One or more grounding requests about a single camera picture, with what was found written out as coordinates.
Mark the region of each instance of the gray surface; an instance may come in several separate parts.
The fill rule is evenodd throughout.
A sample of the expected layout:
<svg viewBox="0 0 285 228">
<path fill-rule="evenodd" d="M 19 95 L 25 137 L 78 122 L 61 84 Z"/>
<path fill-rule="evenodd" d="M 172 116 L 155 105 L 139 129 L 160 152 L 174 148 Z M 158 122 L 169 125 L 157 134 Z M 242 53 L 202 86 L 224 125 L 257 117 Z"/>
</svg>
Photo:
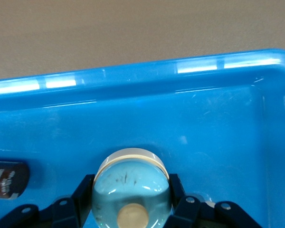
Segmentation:
<svg viewBox="0 0 285 228">
<path fill-rule="evenodd" d="M 0 0 L 0 78 L 285 49 L 285 0 Z"/>
</svg>

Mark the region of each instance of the transparent sphere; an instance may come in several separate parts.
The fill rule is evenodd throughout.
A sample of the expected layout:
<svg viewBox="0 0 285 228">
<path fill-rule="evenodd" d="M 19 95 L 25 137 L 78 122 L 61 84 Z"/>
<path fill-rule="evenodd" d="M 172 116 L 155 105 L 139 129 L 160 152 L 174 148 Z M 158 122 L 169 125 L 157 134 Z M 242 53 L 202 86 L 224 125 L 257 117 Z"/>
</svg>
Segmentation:
<svg viewBox="0 0 285 228">
<path fill-rule="evenodd" d="M 141 159 L 124 159 L 107 166 L 92 191 L 92 212 L 99 227 L 159 228 L 170 215 L 166 175 Z"/>
</svg>

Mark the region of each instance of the black object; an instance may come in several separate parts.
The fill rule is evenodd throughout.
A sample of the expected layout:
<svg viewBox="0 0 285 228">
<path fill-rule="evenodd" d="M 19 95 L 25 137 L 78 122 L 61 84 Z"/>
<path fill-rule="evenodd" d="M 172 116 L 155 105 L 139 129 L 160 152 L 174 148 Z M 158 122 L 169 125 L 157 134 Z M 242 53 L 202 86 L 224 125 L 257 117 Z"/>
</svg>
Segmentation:
<svg viewBox="0 0 285 228">
<path fill-rule="evenodd" d="M 185 194 L 177 174 L 170 174 L 170 189 L 175 212 L 164 228 L 260 228 L 239 205 L 229 201 L 210 207 Z"/>
<path fill-rule="evenodd" d="M 164 228 L 260 228 L 236 203 L 224 201 L 212 208 L 186 195 L 177 174 L 170 174 L 172 204 L 175 208 Z M 95 175 L 86 175 L 73 195 L 57 200 L 39 211 L 36 205 L 19 206 L 0 219 L 0 228 L 81 228 L 91 211 Z"/>
<path fill-rule="evenodd" d="M 95 175 L 86 175 L 71 197 L 57 200 L 39 211 L 33 204 L 21 205 L 0 219 L 0 228 L 81 228 L 91 211 Z"/>
<path fill-rule="evenodd" d="M 25 190 L 29 168 L 22 162 L 0 161 L 0 198 L 15 199 Z"/>
</svg>

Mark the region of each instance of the screw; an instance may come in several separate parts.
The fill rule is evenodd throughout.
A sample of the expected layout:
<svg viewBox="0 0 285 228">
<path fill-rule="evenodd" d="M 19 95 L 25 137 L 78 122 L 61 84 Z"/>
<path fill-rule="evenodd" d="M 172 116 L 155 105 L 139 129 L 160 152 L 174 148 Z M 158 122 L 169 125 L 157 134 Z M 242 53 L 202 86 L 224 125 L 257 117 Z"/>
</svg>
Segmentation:
<svg viewBox="0 0 285 228">
<path fill-rule="evenodd" d="M 21 213 L 28 213 L 30 211 L 30 208 L 24 208 Z"/>
<path fill-rule="evenodd" d="M 66 200 L 63 200 L 59 203 L 60 206 L 63 206 L 63 205 L 66 205 L 67 204 L 67 201 Z"/>
<path fill-rule="evenodd" d="M 223 209 L 225 209 L 225 210 L 230 210 L 230 209 L 231 209 L 231 206 L 230 206 L 229 204 L 227 204 L 227 203 L 222 203 L 220 206 L 221 206 Z"/>
<path fill-rule="evenodd" d="M 187 201 L 188 203 L 194 203 L 194 202 L 195 202 L 195 200 L 194 200 L 193 197 L 187 197 L 187 198 L 186 198 L 186 201 Z"/>
</svg>

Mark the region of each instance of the beige circle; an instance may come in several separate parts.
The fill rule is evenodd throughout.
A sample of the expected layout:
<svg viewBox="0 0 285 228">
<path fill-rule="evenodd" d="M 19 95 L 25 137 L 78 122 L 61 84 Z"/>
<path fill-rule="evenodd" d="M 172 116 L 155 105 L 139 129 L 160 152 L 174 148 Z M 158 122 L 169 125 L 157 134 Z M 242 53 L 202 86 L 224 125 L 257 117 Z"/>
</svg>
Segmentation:
<svg viewBox="0 0 285 228">
<path fill-rule="evenodd" d="M 119 228 L 146 228 L 149 223 L 149 214 L 142 205 L 130 203 L 120 209 L 117 216 Z"/>
</svg>

